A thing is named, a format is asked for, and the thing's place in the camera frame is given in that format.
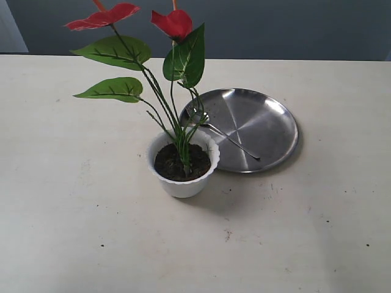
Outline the artificial red anthurium plant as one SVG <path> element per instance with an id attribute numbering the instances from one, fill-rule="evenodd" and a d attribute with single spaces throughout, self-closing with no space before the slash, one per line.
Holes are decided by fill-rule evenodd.
<path id="1" fill-rule="evenodd" d="M 120 34 L 115 27 L 119 21 L 140 11 L 140 7 L 129 2 L 118 3 L 110 9 L 105 8 L 101 1 L 95 1 L 94 4 L 97 12 L 84 19 L 71 21 L 65 27 L 70 31 L 110 27 L 114 36 L 102 38 L 72 53 L 106 65 L 141 72 L 169 123 L 166 125 L 156 107 L 141 96 L 143 85 L 140 80 L 133 77 L 105 79 L 77 94 L 77 97 L 114 99 L 124 103 L 142 102 L 147 105 L 150 118 L 172 139 L 171 143 L 177 148 L 185 173 L 188 175 L 190 140 L 199 126 L 180 124 L 174 93 L 170 92 L 169 96 L 165 97 L 157 78 L 145 65 L 152 56 L 150 47 L 140 39 Z M 167 15 L 152 11 L 151 22 L 166 34 L 172 43 L 163 62 L 164 78 L 171 86 L 178 84 L 186 89 L 192 102 L 201 106 L 196 85 L 200 82 L 205 68 L 205 26 L 194 28 L 188 13 L 178 8 L 174 8 Z"/>

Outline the small metal spoon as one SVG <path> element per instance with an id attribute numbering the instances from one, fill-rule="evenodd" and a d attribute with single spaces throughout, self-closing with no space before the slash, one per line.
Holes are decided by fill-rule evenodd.
<path id="1" fill-rule="evenodd" d="M 219 134 L 220 136 L 226 138 L 228 141 L 230 141 L 232 144 L 234 144 L 239 149 L 243 150 L 246 154 L 248 154 L 250 157 L 254 158 L 256 161 L 260 161 L 260 156 L 256 155 L 255 153 L 251 152 L 251 150 L 248 150 L 244 145 L 237 142 L 233 138 L 231 138 L 227 133 L 224 131 L 221 131 L 216 126 L 212 125 L 210 123 L 209 115 L 200 109 L 193 108 L 191 106 L 185 107 L 185 112 L 188 115 L 188 123 L 192 124 L 193 126 L 201 126 L 204 128 L 208 128 L 209 130 L 214 131 L 215 133 Z"/>

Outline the round stainless steel plate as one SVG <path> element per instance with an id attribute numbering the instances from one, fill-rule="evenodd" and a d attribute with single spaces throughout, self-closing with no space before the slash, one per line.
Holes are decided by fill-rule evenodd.
<path id="1" fill-rule="evenodd" d="M 256 161 L 208 128 L 219 146 L 219 170 L 233 173 L 265 172 L 287 161 L 299 143 L 294 116 L 280 102 L 248 89 L 216 89 L 200 95 L 210 123 L 260 156 Z"/>

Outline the white scalloped plastic pot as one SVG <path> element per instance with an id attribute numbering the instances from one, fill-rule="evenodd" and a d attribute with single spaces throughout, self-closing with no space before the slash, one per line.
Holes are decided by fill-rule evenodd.
<path id="1" fill-rule="evenodd" d="M 151 141 L 146 152 L 148 168 L 159 179 L 161 186 L 169 195 L 177 198 L 195 196 L 205 188 L 211 174 L 217 168 L 220 160 L 219 146 L 209 134 L 202 130 L 197 130 L 191 138 L 190 143 L 200 146 L 207 153 L 211 166 L 205 174 L 196 179 L 190 181 L 172 181 L 161 176 L 154 167 L 158 152 L 171 142 L 172 139 L 165 132 L 159 133 Z"/>

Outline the dark brown potting soil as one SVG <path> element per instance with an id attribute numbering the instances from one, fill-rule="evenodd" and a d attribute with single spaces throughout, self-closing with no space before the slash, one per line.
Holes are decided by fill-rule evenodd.
<path id="1" fill-rule="evenodd" d="M 211 167 L 207 152 L 199 145 L 189 145 L 189 173 L 186 175 L 180 155 L 173 143 L 163 147 L 155 158 L 154 168 L 162 177 L 172 181 L 191 181 L 203 176 Z"/>

